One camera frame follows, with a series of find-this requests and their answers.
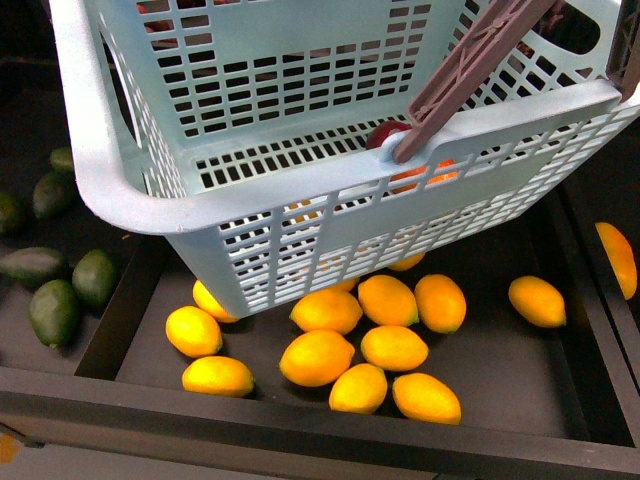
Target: avocado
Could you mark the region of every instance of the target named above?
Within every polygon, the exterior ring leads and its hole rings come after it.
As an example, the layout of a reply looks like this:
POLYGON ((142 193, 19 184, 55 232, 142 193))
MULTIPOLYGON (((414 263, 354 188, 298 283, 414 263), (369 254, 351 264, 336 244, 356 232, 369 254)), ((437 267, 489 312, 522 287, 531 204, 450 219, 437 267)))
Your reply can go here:
POLYGON ((71 147, 56 148, 49 155, 51 167, 58 172, 74 173, 71 147))
POLYGON ((0 274, 35 290, 50 280, 68 279, 70 268, 62 252, 47 247, 29 247, 0 258, 0 274))
POLYGON ((28 223, 27 209, 14 195, 0 190, 0 237, 14 235, 28 223))
POLYGON ((54 170, 36 184, 33 190, 33 212, 37 219, 53 217, 67 211, 78 197, 73 174, 54 170))
POLYGON ((29 321, 43 345, 58 348, 73 339, 82 310, 67 280, 51 280, 42 285, 29 303, 29 321))
POLYGON ((88 252, 73 269, 71 284, 78 298, 93 313, 101 312, 109 303, 120 275, 113 260, 104 250, 88 252))

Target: yellow lemon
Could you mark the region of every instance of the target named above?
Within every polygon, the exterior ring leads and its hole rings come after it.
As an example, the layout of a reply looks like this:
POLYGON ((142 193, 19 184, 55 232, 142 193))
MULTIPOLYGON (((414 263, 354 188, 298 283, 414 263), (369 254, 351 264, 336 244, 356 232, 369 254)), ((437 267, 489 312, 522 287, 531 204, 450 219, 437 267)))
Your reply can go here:
POLYGON ((280 359, 280 371, 303 387, 320 387, 335 381, 351 365, 355 348, 338 332, 314 330, 289 344, 280 359))
POLYGON ((362 317, 362 308, 349 292, 326 288, 302 297, 291 310, 290 318, 303 331, 335 330, 346 335, 362 317))
POLYGON ((450 425, 458 425, 462 419, 456 394, 431 375, 402 375, 394 380, 391 390, 398 409, 407 418, 450 425))
POLYGON ((453 333, 467 313, 460 287, 441 274, 425 275, 414 289, 422 322, 436 333, 453 333))
POLYGON ((375 412, 387 395, 387 379, 380 367, 361 363, 340 375, 329 394, 329 408, 339 412, 375 412))
POLYGON ((244 397, 251 393, 254 385, 249 367, 230 357, 199 358, 182 374, 182 387, 188 392, 244 397))
POLYGON ((413 292, 389 275, 374 275, 358 285, 358 300, 365 315, 378 325, 407 326, 418 321, 413 292))
POLYGON ((218 322, 204 310, 190 305, 171 312, 165 334, 171 345, 191 358, 213 355, 222 347, 218 322))
POLYGON ((638 288, 638 271, 629 241, 610 223, 596 223, 598 235, 613 268, 625 300, 631 299, 638 288))
POLYGON ((193 300, 196 302, 196 305, 200 307, 202 310, 207 312, 213 318, 218 320, 220 323, 234 323, 239 319, 229 315, 225 312, 224 308, 218 303, 207 287, 200 280, 196 280, 193 284, 193 300))
POLYGON ((404 260, 400 260, 399 262, 392 263, 387 268, 390 270, 393 270, 394 272, 404 272, 406 270, 409 270, 410 268, 415 267, 418 263, 420 263, 420 260, 424 258, 424 255, 425 255, 424 252, 419 253, 412 257, 405 258, 404 260))
POLYGON ((525 320, 538 327, 555 328, 567 323, 562 294, 541 278, 526 275, 511 282, 509 300, 525 320))
POLYGON ((360 277, 350 278, 349 280, 345 280, 340 283, 336 283, 335 285, 330 286, 329 288, 337 288, 339 290, 344 290, 345 292, 350 292, 353 290, 358 282, 360 281, 360 277))
POLYGON ((429 355, 417 333, 398 325, 372 328, 362 337, 360 349, 367 362, 390 372, 413 370, 429 355))

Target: red fruit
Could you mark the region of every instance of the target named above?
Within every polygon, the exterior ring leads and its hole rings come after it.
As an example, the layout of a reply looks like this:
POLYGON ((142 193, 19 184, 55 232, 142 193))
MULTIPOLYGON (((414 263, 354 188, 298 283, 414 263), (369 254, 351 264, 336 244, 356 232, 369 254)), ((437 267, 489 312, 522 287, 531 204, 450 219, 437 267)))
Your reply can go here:
POLYGON ((411 130, 411 125, 396 120, 382 122, 367 137, 366 149, 378 148, 389 136, 405 130, 411 130))

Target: shopping basket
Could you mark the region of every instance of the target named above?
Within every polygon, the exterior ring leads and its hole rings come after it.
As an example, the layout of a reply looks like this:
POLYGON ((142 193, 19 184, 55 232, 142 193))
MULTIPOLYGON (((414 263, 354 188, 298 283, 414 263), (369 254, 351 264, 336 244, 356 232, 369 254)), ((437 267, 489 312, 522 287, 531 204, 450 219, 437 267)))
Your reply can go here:
POLYGON ((488 0, 202 3, 51 7, 85 203, 240 317, 518 217, 640 112, 606 79, 620 2, 571 0, 588 52, 529 31, 399 163, 407 132, 367 135, 408 121, 488 0))

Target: brown handle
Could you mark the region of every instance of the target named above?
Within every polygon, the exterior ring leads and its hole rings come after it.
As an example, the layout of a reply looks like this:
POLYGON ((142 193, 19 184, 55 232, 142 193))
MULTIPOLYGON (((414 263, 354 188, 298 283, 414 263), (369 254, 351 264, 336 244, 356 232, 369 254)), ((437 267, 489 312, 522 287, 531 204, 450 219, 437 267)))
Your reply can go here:
POLYGON ((607 75, 620 92, 621 102, 628 100, 640 83, 640 0, 622 0, 613 37, 607 75))
POLYGON ((409 105, 414 128, 393 156, 404 163, 455 114, 556 0, 494 0, 409 105))

